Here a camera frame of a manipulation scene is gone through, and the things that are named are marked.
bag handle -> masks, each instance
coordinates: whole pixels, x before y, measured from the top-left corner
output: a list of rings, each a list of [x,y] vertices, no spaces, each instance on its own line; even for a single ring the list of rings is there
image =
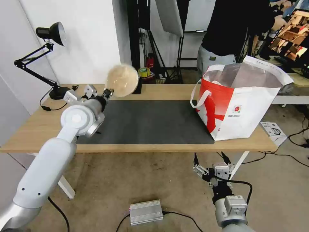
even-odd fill
[[[199,83],[201,83],[201,81],[202,81],[202,79],[200,79],[200,80],[196,83],[196,85],[194,86],[194,89],[192,90],[191,99],[190,99],[190,104],[191,104],[192,108],[198,108],[198,107],[200,107],[200,106],[205,102],[206,98],[207,98],[209,95],[211,95],[211,92],[210,92],[209,90],[206,90],[206,91],[203,93],[203,95],[201,96],[201,98],[200,98],[199,102],[196,104],[196,106],[193,105],[192,100],[193,100],[193,97],[194,97],[194,94],[195,94],[196,86],[197,86]]]

logo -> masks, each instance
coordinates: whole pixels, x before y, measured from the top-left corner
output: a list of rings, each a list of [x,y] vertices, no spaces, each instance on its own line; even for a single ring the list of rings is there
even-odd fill
[[[241,110],[241,105],[236,105],[234,107],[233,113],[240,113],[240,110]]]

black shirt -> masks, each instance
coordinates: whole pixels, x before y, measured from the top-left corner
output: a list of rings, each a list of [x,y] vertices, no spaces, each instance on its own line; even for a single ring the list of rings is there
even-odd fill
[[[202,46],[219,56],[238,55],[247,29],[259,34],[271,29],[274,22],[269,0],[216,0]]]

desk lamp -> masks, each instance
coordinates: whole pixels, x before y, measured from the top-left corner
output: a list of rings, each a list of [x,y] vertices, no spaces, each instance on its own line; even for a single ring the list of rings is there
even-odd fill
[[[53,46],[54,44],[51,42],[51,40],[53,40],[54,42],[56,42],[57,44],[61,45],[61,46],[65,46],[65,31],[63,28],[63,25],[61,22],[57,22],[54,23],[53,25],[51,25],[50,28],[44,28],[44,27],[38,27],[35,30],[36,34],[38,37],[42,38],[46,44],[43,45],[42,47],[40,47],[39,49],[35,50],[34,52],[26,55],[25,57],[16,60],[14,62],[14,65],[24,71],[26,71],[27,73],[35,76],[36,78],[40,79],[41,81],[44,81],[45,83],[49,84],[50,86],[52,86],[52,91],[50,91],[49,96],[51,99],[53,100],[59,100],[59,99],[63,99],[65,93],[70,90],[68,87],[60,87],[59,85],[57,85],[56,81],[50,80],[46,77],[43,77],[39,74],[37,74],[36,72],[32,71],[31,69],[27,68],[27,65],[32,63],[33,61],[39,59],[42,56],[45,56],[46,54],[50,53],[53,50]],[[47,49],[46,52],[35,56],[35,57],[30,57],[32,55],[34,55],[35,53],[39,52],[40,50],[43,50],[44,48]]]

concrete floor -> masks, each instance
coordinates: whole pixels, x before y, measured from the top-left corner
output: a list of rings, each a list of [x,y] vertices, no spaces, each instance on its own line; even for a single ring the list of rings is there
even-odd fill
[[[264,120],[277,122],[286,134],[301,130],[302,114],[293,106],[272,105]],[[303,143],[302,136],[294,140]],[[308,149],[286,141],[278,154],[291,154],[309,165]],[[240,153],[227,153],[238,159]],[[246,161],[263,154],[249,153]],[[200,164],[210,167],[221,161],[216,153],[199,153]],[[51,198],[67,215],[71,231],[116,231],[132,203],[161,199],[164,210],[192,216],[203,231],[221,231],[215,219],[212,190],[192,171],[193,153],[77,154],[65,177],[76,190],[68,200],[57,187]],[[256,231],[308,231],[309,169],[290,157],[267,155],[245,164],[235,180],[253,185],[247,218]],[[233,184],[233,193],[248,194],[248,187]],[[39,216],[28,226],[31,231],[66,231],[65,222],[46,202]],[[198,231],[193,222],[169,214],[162,221],[130,226],[127,218],[120,232]]]

